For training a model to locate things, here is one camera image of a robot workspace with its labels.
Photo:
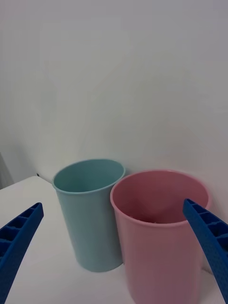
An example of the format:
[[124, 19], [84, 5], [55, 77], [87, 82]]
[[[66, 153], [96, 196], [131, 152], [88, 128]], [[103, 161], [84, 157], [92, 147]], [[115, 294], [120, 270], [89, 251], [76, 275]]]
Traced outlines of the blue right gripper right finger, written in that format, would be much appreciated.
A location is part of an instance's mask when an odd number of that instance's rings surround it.
[[183, 203], [183, 214], [197, 237], [219, 286], [228, 302], [228, 225], [190, 199]]

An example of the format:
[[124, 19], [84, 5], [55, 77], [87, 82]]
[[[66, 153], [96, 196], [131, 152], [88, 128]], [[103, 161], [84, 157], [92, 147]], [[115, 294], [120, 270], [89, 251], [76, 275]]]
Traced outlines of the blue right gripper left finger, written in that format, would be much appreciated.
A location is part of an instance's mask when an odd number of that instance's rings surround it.
[[5, 303], [23, 257], [44, 217], [38, 202], [0, 229], [0, 303]]

